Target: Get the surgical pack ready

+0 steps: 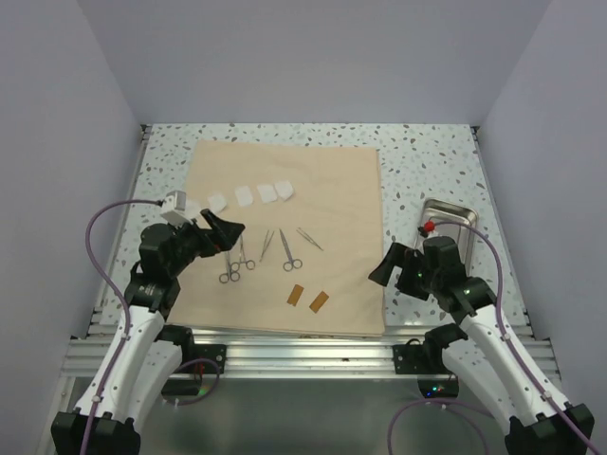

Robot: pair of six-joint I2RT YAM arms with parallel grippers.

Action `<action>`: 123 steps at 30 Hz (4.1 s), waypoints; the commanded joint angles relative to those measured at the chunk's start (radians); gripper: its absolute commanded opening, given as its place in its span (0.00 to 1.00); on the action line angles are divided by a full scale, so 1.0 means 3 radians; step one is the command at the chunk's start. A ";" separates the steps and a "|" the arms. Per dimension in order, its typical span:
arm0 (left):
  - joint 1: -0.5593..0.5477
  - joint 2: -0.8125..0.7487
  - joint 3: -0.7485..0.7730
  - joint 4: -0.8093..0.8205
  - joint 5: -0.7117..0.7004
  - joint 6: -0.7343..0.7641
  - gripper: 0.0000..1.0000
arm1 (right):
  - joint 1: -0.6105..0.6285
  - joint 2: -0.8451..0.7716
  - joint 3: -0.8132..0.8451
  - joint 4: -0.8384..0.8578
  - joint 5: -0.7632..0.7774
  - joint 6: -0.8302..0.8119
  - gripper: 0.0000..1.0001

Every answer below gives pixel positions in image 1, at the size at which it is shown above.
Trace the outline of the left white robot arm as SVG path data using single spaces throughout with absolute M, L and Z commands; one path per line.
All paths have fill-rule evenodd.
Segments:
M 139 260 L 130 272 L 118 329 L 91 384 L 71 411 L 60 411 L 51 425 L 59 454 L 137 454 L 141 431 L 169 377 L 204 363 L 197 358 L 190 328 L 167 318 L 180 292 L 178 276 L 194 260 L 229 252 L 245 227 L 201 211 L 206 227 L 194 219 L 145 228 Z

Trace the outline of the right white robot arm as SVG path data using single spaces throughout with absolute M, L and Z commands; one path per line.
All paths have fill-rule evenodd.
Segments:
M 369 278 L 385 286 L 395 268 L 400 293 L 435 298 L 453 319 L 425 334 L 424 364 L 453 373 L 471 389 L 503 431 L 508 453 L 589 450 L 591 411 L 572 404 L 547 378 L 506 321 L 498 294 L 467 273 L 452 238 L 428 238 L 419 250 L 394 243 Z

